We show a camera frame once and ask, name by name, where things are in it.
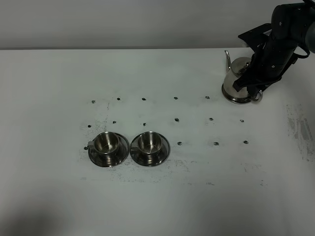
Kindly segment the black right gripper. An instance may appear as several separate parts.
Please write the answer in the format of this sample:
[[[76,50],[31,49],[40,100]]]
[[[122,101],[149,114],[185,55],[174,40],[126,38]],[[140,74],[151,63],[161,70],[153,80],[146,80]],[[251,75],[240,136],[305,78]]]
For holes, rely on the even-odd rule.
[[[236,91],[248,86],[250,98],[262,98],[262,90],[255,85],[275,81],[284,70],[298,42],[291,36],[296,21],[297,4],[278,5],[271,18],[271,33],[263,49],[255,54],[249,75],[244,73],[233,83]]]

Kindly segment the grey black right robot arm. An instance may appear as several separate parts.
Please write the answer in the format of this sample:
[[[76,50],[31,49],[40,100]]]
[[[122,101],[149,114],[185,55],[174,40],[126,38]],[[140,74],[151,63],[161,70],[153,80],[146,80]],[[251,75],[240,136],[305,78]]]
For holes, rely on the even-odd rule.
[[[238,36],[253,51],[249,68],[233,83],[240,91],[247,88],[250,96],[257,96],[271,84],[278,82],[298,59],[315,51],[315,3],[276,6],[271,22]]]

